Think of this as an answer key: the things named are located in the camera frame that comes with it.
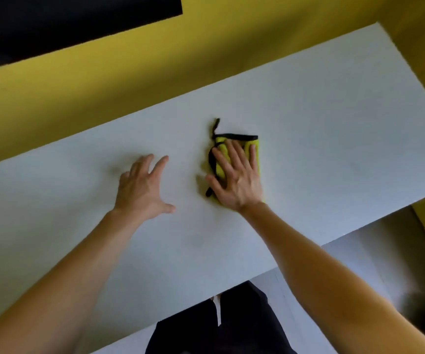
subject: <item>leg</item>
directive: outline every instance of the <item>leg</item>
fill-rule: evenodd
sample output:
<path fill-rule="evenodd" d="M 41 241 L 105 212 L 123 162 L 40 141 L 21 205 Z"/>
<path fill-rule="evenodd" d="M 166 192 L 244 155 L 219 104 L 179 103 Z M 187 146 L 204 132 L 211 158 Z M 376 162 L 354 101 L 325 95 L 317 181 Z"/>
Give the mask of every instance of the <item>leg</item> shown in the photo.
<path fill-rule="evenodd" d="M 222 293 L 220 340 L 273 354 L 296 354 L 268 304 L 268 298 L 250 281 Z"/>
<path fill-rule="evenodd" d="M 217 328 L 216 306 L 208 299 L 158 322 L 145 354 L 194 354 L 211 345 Z"/>

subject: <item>floor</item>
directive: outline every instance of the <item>floor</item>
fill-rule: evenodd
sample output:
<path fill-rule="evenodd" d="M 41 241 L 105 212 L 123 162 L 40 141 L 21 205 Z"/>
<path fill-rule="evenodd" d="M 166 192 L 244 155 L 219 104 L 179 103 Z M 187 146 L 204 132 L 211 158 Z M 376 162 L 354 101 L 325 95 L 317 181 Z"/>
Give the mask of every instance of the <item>floor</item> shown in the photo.
<path fill-rule="evenodd" d="M 425 301 L 425 232 L 411 208 L 404 208 L 329 244 L 324 249 L 411 316 Z M 299 354 L 335 350 L 302 309 L 275 268 L 251 280 L 266 293 L 288 340 Z M 144 353 L 155 325 L 121 339 L 96 354 Z"/>

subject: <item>person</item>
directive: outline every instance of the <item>person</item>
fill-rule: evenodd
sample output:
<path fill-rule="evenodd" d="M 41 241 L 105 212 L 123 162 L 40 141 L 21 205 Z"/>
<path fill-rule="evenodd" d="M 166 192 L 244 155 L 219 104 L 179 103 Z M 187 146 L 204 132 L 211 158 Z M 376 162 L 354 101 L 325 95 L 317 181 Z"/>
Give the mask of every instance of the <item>person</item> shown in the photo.
<path fill-rule="evenodd" d="M 222 186 L 211 175 L 206 177 L 207 181 L 218 200 L 236 211 L 238 216 L 243 216 L 261 236 L 294 296 L 335 350 L 340 354 L 425 353 L 425 336 L 391 303 L 287 225 L 262 201 L 255 148 L 251 147 L 248 160 L 239 143 L 227 142 L 226 146 L 230 163 L 217 149 L 213 153 L 227 176 L 227 184 Z M 173 205 L 160 198 L 161 174 L 168 157 L 163 157 L 149 173 L 152 159 L 152 154 L 140 158 L 129 172 L 121 175 L 114 208 L 78 246 L 0 316 L 0 354 L 74 352 L 100 290 L 133 233 L 144 221 L 175 211 Z M 258 317 L 255 316 L 250 325 L 246 320 L 232 320 L 229 322 L 232 328 L 222 336 L 222 346 L 210 345 L 202 350 L 214 353 L 293 353 L 289 344 L 283 342 L 280 327 L 272 323 L 271 314 L 264 314 L 267 311 L 265 298 L 248 283 L 222 294 L 221 311 L 222 307 L 240 304 L 243 297 L 248 298 L 244 302 L 251 307 L 238 305 L 232 308 L 223 324 L 228 321 L 228 316 L 251 315 L 247 311 L 252 312 L 253 308 L 258 308 Z M 271 324 L 260 325 L 260 316 Z M 188 328 L 194 328 L 195 333 L 203 331 L 202 339 L 198 341 L 214 342 L 216 333 L 208 334 L 208 330 L 215 330 L 210 327 L 210 321 L 201 322 L 200 318 L 194 317 L 194 312 L 187 312 L 183 317 L 186 325 L 191 320 L 183 331 Z M 162 335 L 162 322 L 159 326 L 149 344 L 151 351 L 155 351 L 155 337 Z M 261 338 L 252 345 L 247 332 L 250 330 L 253 334 L 261 333 Z M 168 342 L 164 344 L 164 353 L 183 350 L 173 348 L 173 344 L 168 349 Z"/>

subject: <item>white tabletop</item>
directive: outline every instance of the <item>white tabletop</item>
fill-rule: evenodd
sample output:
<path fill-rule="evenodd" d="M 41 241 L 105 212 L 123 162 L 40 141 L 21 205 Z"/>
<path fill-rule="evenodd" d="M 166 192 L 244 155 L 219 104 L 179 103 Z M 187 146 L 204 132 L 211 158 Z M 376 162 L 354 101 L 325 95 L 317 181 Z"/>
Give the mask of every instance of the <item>white tabletop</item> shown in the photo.
<path fill-rule="evenodd" d="M 134 235 L 81 351 L 275 267 L 238 214 L 204 198 L 215 117 L 259 135 L 266 201 L 318 244 L 425 197 L 425 90 L 373 25 L 0 162 L 0 312 L 91 231 L 119 174 L 151 152 L 170 155 L 161 194 L 177 211 Z"/>

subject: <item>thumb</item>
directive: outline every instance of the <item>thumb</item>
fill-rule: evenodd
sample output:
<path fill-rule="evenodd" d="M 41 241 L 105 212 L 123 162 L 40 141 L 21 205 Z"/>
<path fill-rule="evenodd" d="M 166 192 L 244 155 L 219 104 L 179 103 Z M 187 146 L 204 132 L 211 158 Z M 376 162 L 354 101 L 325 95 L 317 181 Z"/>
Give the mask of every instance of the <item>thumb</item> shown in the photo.
<path fill-rule="evenodd" d="M 176 207 L 172 204 L 165 204 L 163 207 L 163 213 L 164 214 L 172 214 L 176 210 Z"/>

